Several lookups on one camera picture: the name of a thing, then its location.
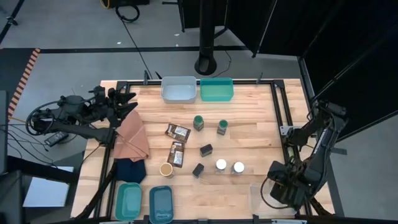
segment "teal tray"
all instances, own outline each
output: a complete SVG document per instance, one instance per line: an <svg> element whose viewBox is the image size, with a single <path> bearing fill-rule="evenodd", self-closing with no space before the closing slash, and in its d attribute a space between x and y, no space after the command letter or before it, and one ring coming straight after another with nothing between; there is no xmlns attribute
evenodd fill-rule
<svg viewBox="0 0 398 224"><path fill-rule="evenodd" d="M149 220L152 224L173 221L173 193L169 186L154 187L149 191Z"/></svg>
<svg viewBox="0 0 398 224"><path fill-rule="evenodd" d="M229 101L234 96L232 78L201 78L200 97L203 101Z"/></svg>
<svg viewBox="0 0 398 224"><path fill-rule="evenodd" d="M115 217L119 221L133 221L141 211L142 190L137 183L121 184L116 199Z"/></svg>

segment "wooden tabletop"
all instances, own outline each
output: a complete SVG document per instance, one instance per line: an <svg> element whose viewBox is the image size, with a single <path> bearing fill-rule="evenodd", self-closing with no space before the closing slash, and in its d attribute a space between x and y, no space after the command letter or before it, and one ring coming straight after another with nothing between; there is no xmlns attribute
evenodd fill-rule
<svg viewBox="0 0 398 224"><path fill-rule="evenodd" d="M307 122L307 104L299 79L285 79L285 89L289 100L290 112L295 126ZM102 81L101 86L115 88L117 81ZM194 104L168 105L160 97L160 86L134 86L132 91L137 96L132 101L138 102L135 109L141 116L150 146L150 158L145 160L146 178L141 182L142 206L138 219L149 214L149 190L155 186L169 185L173 190L174 219L243 219L252 218L249 204L249 185L261 183L272 161L283 162L279 129L276 122L270 85L235 85L234 96L230 102L203 102L198 97ZM278 92L282 118L286 124L282 97ZM193 118L202 115L205 128L200 132L193 128ZM216 134L216 127L221 119L229 123L226 134ZM172 138L164 134L169 123L190 128L191 135L186 143L183 167L175 168L172 179L162 177L159 167L166 162ZM107 121L95 126L108 127ZM199 148L211 144L213 153L201 157ZM85 157L98 146L95 140L87 143ZM302 159L308 157L311 149L303 149ZM91 200L98 188L104 148L94 152L81 167L80 178L73 203L71 217L77 216ZM227 161L224 174L215 173L215 162ZM231 175L230 166L241 161L245 170L241 175ZM113 163L112 152L109 167ZM201 163L205 170L199 179L192 171ZM108 190L104 193L101 216L106 214ZM316 198L329 212L334 212L327 184ZM275 211L267 208L268 217L273 218Z"/></svg>

